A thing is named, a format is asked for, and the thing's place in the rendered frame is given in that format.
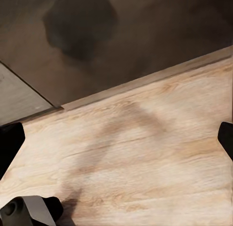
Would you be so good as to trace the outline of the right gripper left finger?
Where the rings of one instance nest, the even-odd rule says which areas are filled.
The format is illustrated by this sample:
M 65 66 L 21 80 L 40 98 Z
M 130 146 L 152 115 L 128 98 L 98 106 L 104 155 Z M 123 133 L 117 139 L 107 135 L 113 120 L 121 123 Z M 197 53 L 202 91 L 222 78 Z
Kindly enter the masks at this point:
M 0 127 L 0 180 L 24 141 L 25 133 L 21 122 Z

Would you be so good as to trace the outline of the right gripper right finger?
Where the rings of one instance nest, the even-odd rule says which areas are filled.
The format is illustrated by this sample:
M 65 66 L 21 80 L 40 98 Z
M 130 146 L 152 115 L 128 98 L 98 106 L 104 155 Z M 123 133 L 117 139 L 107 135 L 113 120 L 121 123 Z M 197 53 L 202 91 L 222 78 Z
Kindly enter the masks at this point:
M 217 138 L 233 161 L 233 124 L 222 122 L 219 127 Z

